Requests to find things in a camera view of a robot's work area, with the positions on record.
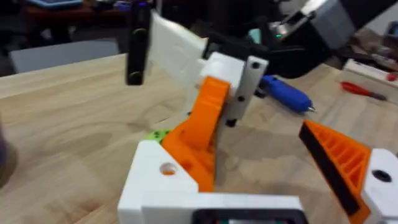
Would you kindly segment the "finger of the white orange right gripper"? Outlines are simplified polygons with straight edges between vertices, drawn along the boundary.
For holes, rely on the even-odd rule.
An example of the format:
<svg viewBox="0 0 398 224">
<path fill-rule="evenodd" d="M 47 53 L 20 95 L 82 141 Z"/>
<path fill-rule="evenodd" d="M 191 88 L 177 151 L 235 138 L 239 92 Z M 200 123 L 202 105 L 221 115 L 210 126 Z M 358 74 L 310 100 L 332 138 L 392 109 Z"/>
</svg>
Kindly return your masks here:
<svg viewBox="0 0 398 224">
<path fill-rule="evenodd" d="M 268 60 L 252 55 L 244 62 L 239 86 L 226 107 L 225 125 L 227 127 L 235 127 L 237 121 L 244 116 L 268 65 Z"/>
</svg>

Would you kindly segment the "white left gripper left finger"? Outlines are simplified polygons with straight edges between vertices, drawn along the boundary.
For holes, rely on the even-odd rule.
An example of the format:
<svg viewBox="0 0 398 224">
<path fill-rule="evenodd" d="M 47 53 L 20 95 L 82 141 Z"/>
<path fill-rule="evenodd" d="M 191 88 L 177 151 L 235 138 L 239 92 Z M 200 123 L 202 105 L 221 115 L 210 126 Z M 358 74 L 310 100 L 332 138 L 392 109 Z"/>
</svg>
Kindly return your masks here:
<svg viewBox="0 0 398 224">
<path fill-rule="evenodd" d="M 144 194 L 161 191 L 198 192 L 198 184 L 157 141 L 142 140 L 119 199 L 119 223 L 143 223 Z"/>
</svg>

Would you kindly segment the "white orange left gripper right finger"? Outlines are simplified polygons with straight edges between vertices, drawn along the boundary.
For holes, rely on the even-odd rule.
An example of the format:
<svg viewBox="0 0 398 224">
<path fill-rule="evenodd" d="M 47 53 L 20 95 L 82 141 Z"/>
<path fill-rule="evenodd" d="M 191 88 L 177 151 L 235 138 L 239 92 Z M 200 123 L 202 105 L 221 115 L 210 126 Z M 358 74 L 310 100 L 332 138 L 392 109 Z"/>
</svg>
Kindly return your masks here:
<svg viewBox="0 0 398 224">
<path fill-rule="evenodd" d="M 299 138 L 349 223 L 397 223 L 397 156 L 304 120 Z"/>
</svg>

